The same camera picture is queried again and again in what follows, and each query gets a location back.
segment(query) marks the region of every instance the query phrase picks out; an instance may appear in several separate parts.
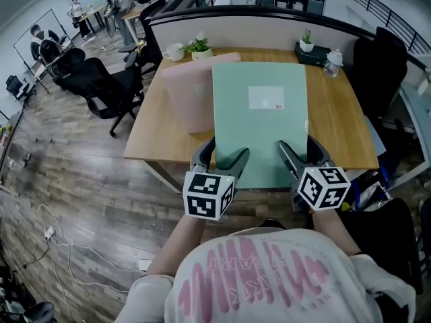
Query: glass jar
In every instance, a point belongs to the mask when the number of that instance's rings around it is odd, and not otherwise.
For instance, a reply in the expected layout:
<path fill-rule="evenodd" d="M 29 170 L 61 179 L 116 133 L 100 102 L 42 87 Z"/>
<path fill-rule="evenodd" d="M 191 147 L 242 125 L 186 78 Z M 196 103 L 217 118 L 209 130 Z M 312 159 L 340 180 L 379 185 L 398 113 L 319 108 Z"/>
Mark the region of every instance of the glass jar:
<path fill-rule="evenodd" d="M 343 54 L 340 53 L 339 49 L 336 51 L 331 51 L 327 55 L 327 60 L 323 71 L 332 77 L 338 75 L 339 68 L 343 65 Z"/>

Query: chair armrest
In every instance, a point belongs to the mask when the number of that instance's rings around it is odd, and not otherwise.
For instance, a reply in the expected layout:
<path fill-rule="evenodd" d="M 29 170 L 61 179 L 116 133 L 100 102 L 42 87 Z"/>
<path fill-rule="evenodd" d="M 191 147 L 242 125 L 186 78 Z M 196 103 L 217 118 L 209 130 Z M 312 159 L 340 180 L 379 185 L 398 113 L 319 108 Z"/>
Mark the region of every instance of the chair armrest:
<path fill-rule="evenodd" d="M 125 66 L 126 69 L 135 66 L 137 56 L 138 54 L 135 51 L 130 53 L 129 58 L 127 59 L 127 62 L 126 62 L 126 66 Z"/>
<path fill-rule="evenodd" d="M 131 44 L 129 46 L 124 46 L 119 48 L 119 52 L 133 52 L 137 48 L 136 44 Z"/>

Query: jar lid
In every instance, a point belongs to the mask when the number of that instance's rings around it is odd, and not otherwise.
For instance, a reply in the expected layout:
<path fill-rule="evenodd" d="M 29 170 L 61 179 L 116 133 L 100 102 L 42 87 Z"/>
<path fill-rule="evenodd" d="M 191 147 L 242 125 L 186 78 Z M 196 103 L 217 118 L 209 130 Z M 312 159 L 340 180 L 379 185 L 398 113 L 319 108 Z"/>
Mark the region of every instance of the jar lid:
<path fill-rule="evenodd" d="M 339 49 L 336 51 L 331 51 L 328 55 L 328 60 L 330 60 L 334 65 L 343 65 L 343 54 L 340 53 Z"/>

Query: black cap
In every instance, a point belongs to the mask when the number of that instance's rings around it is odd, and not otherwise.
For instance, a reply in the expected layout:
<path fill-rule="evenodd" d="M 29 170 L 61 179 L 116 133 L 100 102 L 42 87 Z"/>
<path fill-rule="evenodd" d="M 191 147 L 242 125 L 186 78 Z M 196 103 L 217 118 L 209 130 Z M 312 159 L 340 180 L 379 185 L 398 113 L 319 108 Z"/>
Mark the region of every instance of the black cap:
<path fill-rule="evenodd" d="M 40 26 L 38 24 L 34 24 L 31 28 L 30 28 L 30 32 L 33 34 L 33 32 L 35 32 L 37 29 L 40 29 Z"/>

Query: pink folder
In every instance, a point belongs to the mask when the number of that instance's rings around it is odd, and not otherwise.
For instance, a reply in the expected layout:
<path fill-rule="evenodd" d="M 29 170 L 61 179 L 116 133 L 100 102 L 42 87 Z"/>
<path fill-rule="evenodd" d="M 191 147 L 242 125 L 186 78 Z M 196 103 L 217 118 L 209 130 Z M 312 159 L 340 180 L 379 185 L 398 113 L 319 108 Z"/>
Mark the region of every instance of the pink folder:
<path fill-rule="evenodd" d="M 240 55 L 232 52 L 162 70 L 164 87 L 186 132 L 214 129 L 212 67 L 216 63 L 240 61 Z"/>

